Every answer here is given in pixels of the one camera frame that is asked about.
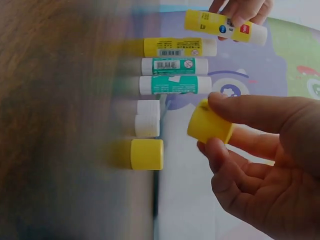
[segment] wooden surface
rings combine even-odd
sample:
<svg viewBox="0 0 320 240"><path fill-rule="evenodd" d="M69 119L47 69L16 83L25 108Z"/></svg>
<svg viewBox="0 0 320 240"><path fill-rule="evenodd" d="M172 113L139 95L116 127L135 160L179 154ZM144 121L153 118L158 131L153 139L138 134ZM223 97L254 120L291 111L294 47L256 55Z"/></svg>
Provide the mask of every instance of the wooden surface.
<svg viewBox="0 0 320 240"><path fill-rule="evenodd" d="M1 239L152 238L152 173L122 164L146 2L0 0Z"/></svg>

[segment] white label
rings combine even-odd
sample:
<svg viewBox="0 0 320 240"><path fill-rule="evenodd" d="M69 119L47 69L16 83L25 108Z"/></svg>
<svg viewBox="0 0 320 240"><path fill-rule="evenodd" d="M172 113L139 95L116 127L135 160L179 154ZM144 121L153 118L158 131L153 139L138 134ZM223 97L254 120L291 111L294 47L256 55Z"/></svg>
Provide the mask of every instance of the white label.
<svg viewBox="0 0 320 240"><path fill-rule="evenodd" d="M154 61L154 69L179 69L180 61Z"/></svg>
<svg viewBox="0 0 320 240"><path fill-rule="evenodd" d="M172 56L183 56L184 50L183 49L159 49L158 55L160 57L172 57Z"/></svg>
<svg viewBox="0 0 320 240"><path fill-rule="evenodd" d="M168 79L170 82L179 83L180 82L180 76L171 76Z"/></svg>

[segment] green label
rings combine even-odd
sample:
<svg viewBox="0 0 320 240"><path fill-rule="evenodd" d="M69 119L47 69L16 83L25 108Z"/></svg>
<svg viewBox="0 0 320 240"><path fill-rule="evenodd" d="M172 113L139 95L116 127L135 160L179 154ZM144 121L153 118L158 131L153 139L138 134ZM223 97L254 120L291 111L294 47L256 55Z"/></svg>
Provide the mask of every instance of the green label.
<svg viewBox="0 0 320 240"><path fill-rule="evenodd" d="M192 57L184 58L153 58L152 74L195 74L196 60Z"/></svg>
<svg viewBox="0 0 320 240"><path fill-rule="evenodd" d="M152 94L197 94L197 76L153 76Z"/></svg>

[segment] yellow label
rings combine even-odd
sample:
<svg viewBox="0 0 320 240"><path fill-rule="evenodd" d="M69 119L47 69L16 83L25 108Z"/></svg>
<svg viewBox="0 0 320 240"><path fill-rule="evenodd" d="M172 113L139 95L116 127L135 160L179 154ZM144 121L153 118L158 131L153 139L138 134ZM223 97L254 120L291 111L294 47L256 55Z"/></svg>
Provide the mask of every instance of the yellow label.
<svg viewBox="0 0 320 240"><path fill-rule="evenodd" d="M184 28L247 43L251 38L252 23L247 21L241 27L234 27L227 16L207 11L187 10Z"/></svg>
<svg viewBox="0 0 320 240"><path fill-rule="evenodd" d="M202 55L203 46L200 37L156 37L144 39L144 56L146 58L195 57Z"/></svg>

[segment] cartoon print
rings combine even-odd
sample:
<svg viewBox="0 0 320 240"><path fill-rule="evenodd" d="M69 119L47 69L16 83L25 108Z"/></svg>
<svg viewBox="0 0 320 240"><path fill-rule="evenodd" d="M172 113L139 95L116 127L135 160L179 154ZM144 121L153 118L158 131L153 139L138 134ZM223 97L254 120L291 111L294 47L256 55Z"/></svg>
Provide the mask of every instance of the cartoon print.
<svg viewBox="0 0 320 240"><path fill-rule="evenodd" d="M320 31L269 19L274 51L287 62L289 96L316 97L311 85L320 81Z"/></svg>
<svg viewBox="0 0 320 240"><path fill-rule="evenodd" d="M184 30L185 12L161 14L162 37L216 38L213 35ZM244 94L287 96L287 64L273 50L269 34L264 47L232 40L217 40L217 56L207 57L208 75L212 80L212 91L229 96ZM196 106L207 94L168 95L169 110L183 108L188 104Z"/></svg>

